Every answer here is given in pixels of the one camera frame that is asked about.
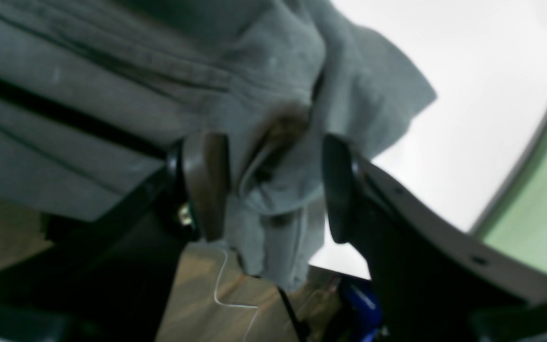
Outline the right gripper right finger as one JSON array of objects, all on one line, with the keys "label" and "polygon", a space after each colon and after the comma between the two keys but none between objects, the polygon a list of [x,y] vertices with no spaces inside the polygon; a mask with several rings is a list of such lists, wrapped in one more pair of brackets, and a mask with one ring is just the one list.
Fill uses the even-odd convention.
[{"label": "right gripper right finger", "polygon": [[366,260],[391,342],[547,342],[547,273],[458,231],[342,137],[323,139],[332,238]]}]

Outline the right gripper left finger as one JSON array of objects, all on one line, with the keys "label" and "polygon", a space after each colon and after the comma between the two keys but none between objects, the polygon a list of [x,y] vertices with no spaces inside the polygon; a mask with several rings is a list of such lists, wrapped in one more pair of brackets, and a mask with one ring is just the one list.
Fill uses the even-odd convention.
[{"label": "right gripper left finger", "polygon": [[65,236],[0,271],[0,341],[153,341],[185,247],[222,238],[228,187],[226,135],[198,133],[96,222],[55,219]]}]

